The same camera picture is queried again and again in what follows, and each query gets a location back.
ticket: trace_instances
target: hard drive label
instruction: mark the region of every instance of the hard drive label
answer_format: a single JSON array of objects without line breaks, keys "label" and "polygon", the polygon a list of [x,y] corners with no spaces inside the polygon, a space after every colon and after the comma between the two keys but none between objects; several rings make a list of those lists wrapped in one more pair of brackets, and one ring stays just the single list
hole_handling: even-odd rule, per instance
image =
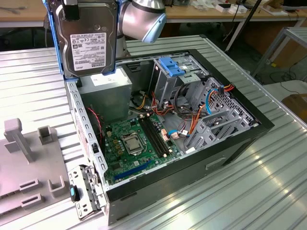
[{"label": "hard drive label", "polygon": [[106,66],[106,33],[71,34],[75,71]]}]

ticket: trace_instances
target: blue plastic latch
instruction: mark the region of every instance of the blue plastic latch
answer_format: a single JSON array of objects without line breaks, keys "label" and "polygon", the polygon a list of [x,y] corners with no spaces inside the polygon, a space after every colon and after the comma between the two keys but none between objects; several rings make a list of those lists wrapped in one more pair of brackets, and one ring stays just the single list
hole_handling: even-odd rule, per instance
[{"label": "blue plastic latch", "polygon": [[170,57],[161,57],[159,58],[161,65],[163,68],[168,71],[168,74],[171,77],[176,77],[180,75],[184,75],[185,71],[180,69],[175,61],[173,61]]},{"label": "blue plastic latch", "polygon": [[71,188],[71,196],[75,195],[75,190]]}]

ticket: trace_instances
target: barcode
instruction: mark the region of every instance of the barcode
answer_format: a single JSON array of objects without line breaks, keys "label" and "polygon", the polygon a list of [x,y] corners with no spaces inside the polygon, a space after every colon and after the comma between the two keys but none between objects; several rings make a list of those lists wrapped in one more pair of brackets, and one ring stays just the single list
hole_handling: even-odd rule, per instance
[{"label": "barcode", "polygon": [[84,60],[84,61],[76,61],[75,64],[84,64],[84,63],[89,63],[89,60]]},{"label": "barcode", "polygon": [[98,67],[98,66],[103,66],[104,64],[103,63],[97,63],[97,64],[92,64],[92,67]]}]

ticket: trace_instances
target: blue cable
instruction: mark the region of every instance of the blue cable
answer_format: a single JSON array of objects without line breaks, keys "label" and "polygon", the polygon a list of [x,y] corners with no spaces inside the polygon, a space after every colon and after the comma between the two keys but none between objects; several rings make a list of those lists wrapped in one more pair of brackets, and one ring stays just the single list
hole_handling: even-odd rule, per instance
[{"label": "blue cable", "polygon": [[211,113],[211,110],[210,110],[210,108],[209,108],[209,95],[210,95],[210,93],[212,92],[212,91],[218,91],[218,89],[211,89],[211,90],[209,90],[209,92],[207,93],[207,95],[206,95],[206,109],[207,109],[207,112],[211,115],[212,113]]},{"label": "blue cable", "polygon": [[168,135],[170,136],[172,133],[177,133],[177,130],[171,130],[168,132]]}]

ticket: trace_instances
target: metal table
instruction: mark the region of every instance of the metal table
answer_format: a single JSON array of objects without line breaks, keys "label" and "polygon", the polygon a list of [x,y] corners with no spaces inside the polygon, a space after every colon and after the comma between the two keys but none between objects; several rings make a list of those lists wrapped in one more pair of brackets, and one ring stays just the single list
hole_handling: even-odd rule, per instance
[{"label": "metal table", "polygon": [[[274,124],[235,162],[107,227],[102,214],[83,222],[70,199],[44,208],[4,229],[306,229],[306,124],[206,38],[128,42],[132,55],[198,49]],[[3,120],[19,117],[24,132],[57,129],[67,169],[85,162],[64,82],[52,48],[0,54],[0,133]]]},{"label": "metal table", "polygon": [[273,57],[271,60],[274,60],[278,54],[282,51],[284,47],[284,42],[288,42],[290,39],[293,39],[297,43],[299,43],[301,46],[307,48],[307,28],[306,27],[285,27],[283,28],[275,40],[272,42],[270,47],[267,49],[265,54],[262,56],[260,61],[258,62],[255,70],[252,72],[252,76],[255,77],[257,73],[261,70],[263,64],[265,61],[273,54]]}]

